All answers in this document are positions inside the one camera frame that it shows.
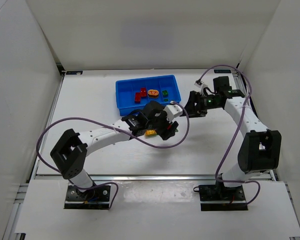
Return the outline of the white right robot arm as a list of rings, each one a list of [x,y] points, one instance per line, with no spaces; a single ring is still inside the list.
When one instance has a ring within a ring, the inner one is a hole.
[[[213,79],[213,90],[203,85],[201,91],[189,93],[185,109],[190,118],[205,117],[209,110],[223,109],[237,125],[243,141],[237,163],[224,173],[217,173],[217,181],[226,188],[236,188],[251,177],[275,170],[279,165],[282,136],[279,131],[264,125],[239,89],[233,89],[227,76]]]

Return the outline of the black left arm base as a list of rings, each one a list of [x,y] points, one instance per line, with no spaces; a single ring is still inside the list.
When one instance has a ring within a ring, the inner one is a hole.
[[[81,192],[74,185],[68,185],[64,206],[66,210],[110,210],[118,193],[115,182],[93,184],[94,189]]]

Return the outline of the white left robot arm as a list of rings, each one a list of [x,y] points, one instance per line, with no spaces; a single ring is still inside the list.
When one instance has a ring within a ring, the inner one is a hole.
[[[110,126],[75,132],[66,130],[50,152],[57,169],[65,180],[81,192],[91,190],[93,181],[84,170],[86,157],[109,145],[140,137],[154,130],[164,141],[173,137],[178,123],[175,118],[183,114],[177,104],[161,105],[151,101],[136,112],[122,117]]]

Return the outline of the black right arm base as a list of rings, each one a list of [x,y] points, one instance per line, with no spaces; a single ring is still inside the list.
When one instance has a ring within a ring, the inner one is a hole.
[[[225,187],[222,182],[202,184],[193,188],[199,194],[202,212],[247,211],[248,205],[242,186]]]

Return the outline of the red green lego block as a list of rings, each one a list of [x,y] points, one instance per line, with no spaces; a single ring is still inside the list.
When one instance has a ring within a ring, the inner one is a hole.
[[[166,130],[167,130],[167,132],[178,132],[178,126],[179,126],[179,124],[177,122],[174,122],[174,123],[170,124]]]

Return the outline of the red lego brick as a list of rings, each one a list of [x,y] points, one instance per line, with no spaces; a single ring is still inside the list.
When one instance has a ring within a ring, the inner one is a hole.
[[[141,96],[141,98],[146,98],[148,96],[148,92],[147,92],[147,89],[145,87],[142,87],[140,89],[140,96]]]
[[[134,103],[140,104],[142,99],[142,94],[140,92],[136,92],[134,95]]]

